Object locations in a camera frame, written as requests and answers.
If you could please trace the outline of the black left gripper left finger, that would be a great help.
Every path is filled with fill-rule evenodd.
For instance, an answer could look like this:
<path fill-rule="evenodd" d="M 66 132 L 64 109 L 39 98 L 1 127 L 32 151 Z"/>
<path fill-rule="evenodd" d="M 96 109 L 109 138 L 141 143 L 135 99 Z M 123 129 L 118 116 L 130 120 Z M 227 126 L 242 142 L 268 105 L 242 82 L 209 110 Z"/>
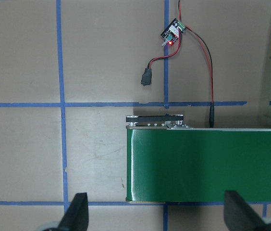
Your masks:
<path fill-rule="evenodd" d="M 57 229 L 59 231 L 86 231 L 88 229 L 87 193 L 77 193 Z"/>

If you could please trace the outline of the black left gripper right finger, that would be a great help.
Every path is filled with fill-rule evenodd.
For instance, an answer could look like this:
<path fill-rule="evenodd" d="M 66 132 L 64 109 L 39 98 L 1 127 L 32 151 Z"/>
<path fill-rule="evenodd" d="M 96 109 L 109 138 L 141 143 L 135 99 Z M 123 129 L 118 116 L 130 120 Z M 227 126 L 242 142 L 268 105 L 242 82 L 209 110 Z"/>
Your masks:
<path fill-rule="evenodd" d="M 237 191 L 225 191 L 223 218 L 230 231 L 266 230 L 266 223 Z"/>

